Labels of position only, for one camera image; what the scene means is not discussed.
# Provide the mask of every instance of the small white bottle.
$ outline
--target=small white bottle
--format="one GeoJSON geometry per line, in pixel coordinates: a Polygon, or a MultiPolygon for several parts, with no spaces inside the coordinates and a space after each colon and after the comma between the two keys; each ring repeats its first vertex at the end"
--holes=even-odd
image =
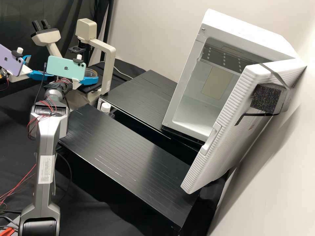
{"type": "Polygon", "coordinates": [[[101,105],[101,111],[106,115],[109,115],[111,118],[115,118],[115,115],[111,113],[111,105],[108,102],[103,102],[101,105]]]}

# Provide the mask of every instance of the smartphone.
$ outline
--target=smartphone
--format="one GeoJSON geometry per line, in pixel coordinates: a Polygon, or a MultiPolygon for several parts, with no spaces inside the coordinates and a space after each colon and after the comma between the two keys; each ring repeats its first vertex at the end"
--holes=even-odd
{"type": "Polygon", "coordinates": [[[76,63],[70,59],[49,56],[46,72],[48,74],[81,81],[84,79],[85,69],[86,64],[84,62],[76,63]]]}
{"type": "Polygon", "coordinates": [[[9,49],[0,44],[0,67],[4,68],[9,74],[19,76],[23,62],[23,58],[13,56],[9,49]]]}

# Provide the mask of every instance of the black foam block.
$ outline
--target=black foam block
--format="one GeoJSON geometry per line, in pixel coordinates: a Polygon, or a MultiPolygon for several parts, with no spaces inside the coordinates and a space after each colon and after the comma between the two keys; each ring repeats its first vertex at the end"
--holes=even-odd
{"type": "Polygon", "coordinates": [[[280,113],[286,96],[287,90],[282,85],[258,84],[250,106],[266,113],[277,114],[280,113]]]}

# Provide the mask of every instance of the white cable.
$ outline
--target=white cable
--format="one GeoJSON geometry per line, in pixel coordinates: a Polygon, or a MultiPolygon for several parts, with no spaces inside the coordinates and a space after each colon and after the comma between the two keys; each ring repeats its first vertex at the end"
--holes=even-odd
{"type": "Polygon", "coordinates": [[[127,77],[130,78],[130,79],[133,79],[133,77],[131,77],[131,76],[127,75],[127,74],[122,73],[122,72],[121,72],[120,70],[118,70],[115,66],[114,66],[114,68],[115,68],[115,70],[118,71],[119,74],[122,74],[122,75],[124,75],[124,76],[127,76],[127,77]]]}

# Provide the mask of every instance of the white bottle cap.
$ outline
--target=white bottle cap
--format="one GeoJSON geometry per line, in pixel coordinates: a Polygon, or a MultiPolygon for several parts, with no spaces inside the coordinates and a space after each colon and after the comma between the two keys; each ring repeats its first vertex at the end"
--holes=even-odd
{"type": "Polygon", "coordinates": [[[23,48],[17,48],[16,52],[19,53],[19,54],[22,54],[23,53],[23,48]]]}
{"type": "Polygon", "coordinates": [[[111,105],[108,102],[103,102],[101,106],[101,111],[104,113],[109,113],[111,111],[111,105]]]}

